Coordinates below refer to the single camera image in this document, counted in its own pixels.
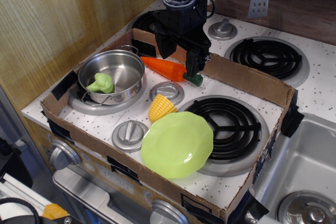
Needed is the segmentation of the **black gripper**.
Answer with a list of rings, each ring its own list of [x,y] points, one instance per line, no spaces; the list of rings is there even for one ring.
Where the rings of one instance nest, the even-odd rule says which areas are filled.
[[[208,0],[163,0],[165,10],[155,11],[155,40],[163,59],[184,48],[189,77],[203,71],[210,60],[210,40],[203,31],[209,18]]]

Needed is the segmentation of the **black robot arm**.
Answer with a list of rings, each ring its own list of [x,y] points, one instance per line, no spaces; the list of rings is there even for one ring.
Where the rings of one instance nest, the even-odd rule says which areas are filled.
[[[203,71],[209,61],[211,42],[203,30],[208,3],[213,0],[163,0],[164,10],[155,11],[155,40],[162,58],[175,53],[177,47],[186,50],[186,73],[193,77]]]

